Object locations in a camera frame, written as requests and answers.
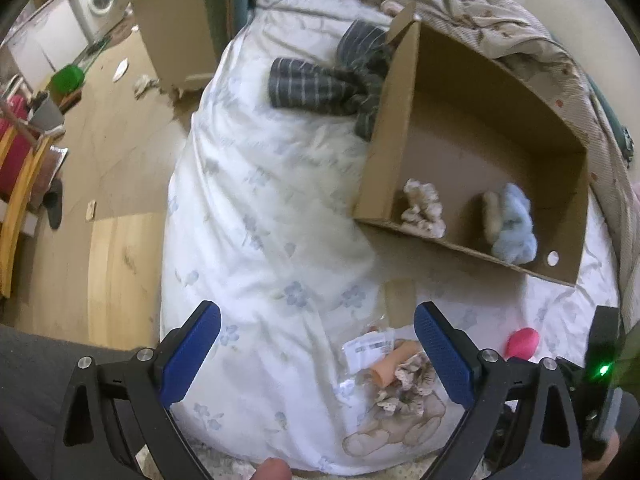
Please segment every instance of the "gray striped fabric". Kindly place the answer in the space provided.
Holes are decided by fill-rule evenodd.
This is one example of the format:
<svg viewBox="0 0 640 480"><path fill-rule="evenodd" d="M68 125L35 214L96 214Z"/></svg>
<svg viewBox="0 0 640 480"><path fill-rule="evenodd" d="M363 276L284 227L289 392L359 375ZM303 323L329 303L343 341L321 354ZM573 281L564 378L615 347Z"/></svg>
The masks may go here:
<svg viewBox="0 0 640 480"><path fill-rule="evenodd" d="M336 68L285 57L274 60L269 74L271 105L357 114L355 133L370 140L392 54L384 30L356 20L338 44Z"/></svg>

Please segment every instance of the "gray cloth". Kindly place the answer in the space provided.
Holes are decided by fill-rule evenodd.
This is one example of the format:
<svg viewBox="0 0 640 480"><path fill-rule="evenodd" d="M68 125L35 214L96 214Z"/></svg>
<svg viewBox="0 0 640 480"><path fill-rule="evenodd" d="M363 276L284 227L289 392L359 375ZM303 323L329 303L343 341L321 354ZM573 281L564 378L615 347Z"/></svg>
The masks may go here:
<svg viewBox="0 0 640 480"><path fill-rule="evenodd" d="M384 30L356 20L338 44L336 68L275 59L268 83L271 105L331 115L357 114L355 133L370 140L392 55Z"/></svg>
<svg viewBox="0 0 640 480"><path fill-rule="evenodd" d="M62 401L71 373L85 355L103 364L128 360L132 352L58 341L0 325L0 428L38 480L51 476ZM143 441L130 406L123 402L117 409L129 447L136 453Z"/></svg>

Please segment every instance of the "pink object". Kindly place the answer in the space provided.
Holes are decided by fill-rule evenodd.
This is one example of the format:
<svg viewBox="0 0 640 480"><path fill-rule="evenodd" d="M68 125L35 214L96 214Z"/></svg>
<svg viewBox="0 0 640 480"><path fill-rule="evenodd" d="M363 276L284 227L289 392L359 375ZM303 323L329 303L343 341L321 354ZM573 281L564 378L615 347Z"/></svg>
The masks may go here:
<svg viewBox="0 0 640 480"><path fill-rule="evenodd" d="M538 343L540 342L540 334L532 328L526 327L516 330L507 339L507 348L504 351L504 358L519 357L520 359L529 360L536 353Z"/></svg>

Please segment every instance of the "white label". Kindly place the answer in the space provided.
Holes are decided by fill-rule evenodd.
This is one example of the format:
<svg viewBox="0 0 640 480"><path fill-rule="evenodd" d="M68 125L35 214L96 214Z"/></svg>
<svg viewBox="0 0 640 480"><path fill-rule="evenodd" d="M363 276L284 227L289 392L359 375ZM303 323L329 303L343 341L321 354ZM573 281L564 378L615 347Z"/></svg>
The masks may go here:
<svg viewBox="0 0 640 480"><path fill-rule="evenodd" d="M394 349L395 342L396 336L392 328L382 332L367 332L347 341L342 351L347 359L349 373L356 374L380 361Z"/></svg>

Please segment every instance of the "light blue plush toy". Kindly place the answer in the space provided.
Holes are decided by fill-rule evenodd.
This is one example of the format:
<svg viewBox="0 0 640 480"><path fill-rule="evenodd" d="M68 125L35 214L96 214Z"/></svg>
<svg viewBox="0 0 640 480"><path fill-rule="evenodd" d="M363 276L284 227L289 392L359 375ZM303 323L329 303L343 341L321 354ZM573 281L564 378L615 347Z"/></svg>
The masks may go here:
<svg viewBox="0 0 640 480"><path fill-rule="evenodd" d="M484 199L484 236L491 254L514 265L532 262L538 250L529 214L531 202L515 184L507 184L500 195L487 191Z"/></svg>

